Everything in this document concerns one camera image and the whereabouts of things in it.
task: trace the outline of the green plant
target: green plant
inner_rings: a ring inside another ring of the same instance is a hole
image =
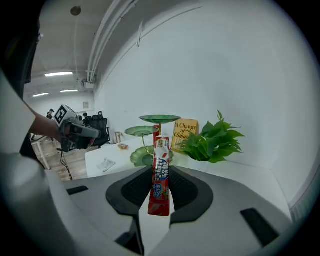
[[[199,135],[194,135],[191,131],[187,140],[179,143],[183,153],[197,161],[209,161],[217,163],[226,161],[225,157],[232,153],[242,153],[237,137],[245,137],[240,132],[232,129],[230,123],[225,122],[221,112],[218,110],[219,122],[215,125],[209,121],[203,127]]]

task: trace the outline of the white wall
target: white wall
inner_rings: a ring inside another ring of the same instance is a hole
[[[152,114],[197,119],[202,128],[219,109],[246,135],[243,154],[228,160],[271,169],[293,200],[317,160],[319,76],[304,38],[275,5],[211,1],[142,36],[139,48],[127,46],[101,68],[95,92],[112,131],[148,125],[139,116]]]
[[[69,106],[76,113],[81,115],[84,112],[87,112],[88,116],[98,114],[98,112],[95,111],[95,99],[93,93],[60,92],[39,97],[31,97],[24,100],[34,111],[43,116],[47,116],[50,109],[53,109],[55,114],[61,104]],[[83,102],[89,102],[89,109],[83,108]]]

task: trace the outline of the ceiling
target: ceiling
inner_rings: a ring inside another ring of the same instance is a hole
[[[113,0],[47,1],[39,19],[40,34],[43,37],[37,45],[31,83],[25,85],[24,97],[68,89],[89,91],[82,87],[81,80],[87,78],[86,70],[95,34],[112,2]],[[78,16],[73,16],[70,12],[75,6],[81,6]],[[47,73],[63,71],[72,71],[73,75],[45,77]]]

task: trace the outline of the person's arm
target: person's arm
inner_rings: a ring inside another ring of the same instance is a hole
[[[52,137],[58,142],[61,142],[59,127],[57,126],[56,122],[36,113],[27,104],[25,105],[35,115],[35,120],[30,128],[30,132],[41,136]]]

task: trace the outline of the book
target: book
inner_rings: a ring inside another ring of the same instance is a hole
[[[175,121],[171,149],[175,152],[182,153],[181,146],[177,145],[189,139],[190,132],[198,134],[199,122],[194,119],[179,119]]]

